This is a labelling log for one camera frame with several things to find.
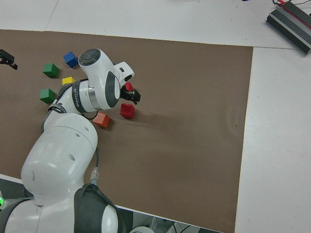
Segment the brown table surface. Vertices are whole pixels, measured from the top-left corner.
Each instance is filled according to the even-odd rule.
[[[134,119],[120,100],[97,126],[99,187],[117,205],[212,230],[234,232],[250,79],[251,47],[55,32],[0,30],[0,49],[18,70],[0,65],[0,173],[20,178],[40,136],[48,105],[41,89],[58,92],[62,78],[86,78],[63,55],[100,48],[135,72],[141,93]],[[60,68],[57,79],[42,73]],[[86,171],[88,182],[91,162]]]

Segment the blue cube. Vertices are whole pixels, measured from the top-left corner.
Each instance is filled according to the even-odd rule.
[[[73,54],[73,52],[69,52],[64,56],[65,62],[67,63],[68,66],[71,68],[75,67],[78,65],[78,58]]]

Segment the colored block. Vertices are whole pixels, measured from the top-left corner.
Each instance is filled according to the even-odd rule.
[[[129,103],[121,104],[120,115],[126,119],[131,119],[134,117],[135,108]]]
[[[53,78],[58,74],[58,68],[53,63],[47,63],[43,67],[43,73],[45,73],[48,77]]]
[[[75,79],[73,77],[63,78],[63,85],[67,83],[74,83]]]
[[[131,85],[131,83],[125,83],[125,88],[127,91],[133,91],[133,86]]]
[[[76,65],[78,65],[78,58],[73,54],[73,52],[67,53],[64,57],[65,62],[68,66],[71,68],[74,68]]]
[[[50,89],[40,91],[40,100],[45,103],[52,103],[55,100],[56,94]]]
[[[104,113],[98,113],[93,119],[93,122],[100,127],[107,128],[110,121],[110,117]]]

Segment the green cube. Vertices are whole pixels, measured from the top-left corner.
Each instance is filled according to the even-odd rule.
[[[53,63],[47,63],[43,67],[43,73],[45,73],[48,77],[53,78],[58,74],[58,68]]]
[[[40,100],[45,103],[52,103],[55,100],[56,94],[50,89],[40,91]]]

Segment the white floor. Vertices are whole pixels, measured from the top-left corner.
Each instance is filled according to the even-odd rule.
[[[265,23],[271,0],[0,0],[0,6],[0,29],[255,47],[235,232],[310,231],[311,55]],[[300,7],[311,13],[311,2]]]

